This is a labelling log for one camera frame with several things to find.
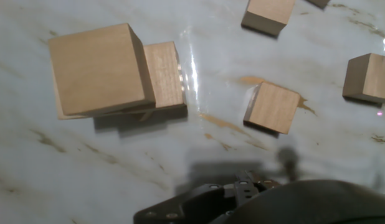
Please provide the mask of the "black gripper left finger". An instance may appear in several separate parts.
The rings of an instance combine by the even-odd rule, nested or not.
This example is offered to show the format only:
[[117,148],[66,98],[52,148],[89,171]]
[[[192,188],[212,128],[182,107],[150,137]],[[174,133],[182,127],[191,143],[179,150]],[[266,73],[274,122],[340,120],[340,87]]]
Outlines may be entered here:
[[207,224],[236,208],[234,193],[217,184],[204,184],[140,210],[134,224]]

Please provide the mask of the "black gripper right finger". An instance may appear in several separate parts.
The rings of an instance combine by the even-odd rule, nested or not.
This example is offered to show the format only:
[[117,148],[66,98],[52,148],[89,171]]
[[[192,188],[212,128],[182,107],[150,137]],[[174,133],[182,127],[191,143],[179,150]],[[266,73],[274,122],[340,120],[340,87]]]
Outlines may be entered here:
[[267,179],[253,170],[244,170],[235,176],[237,181],[234,183],[234,192],[237,201],[249,201],[260,193],[280,185],[276,180]]

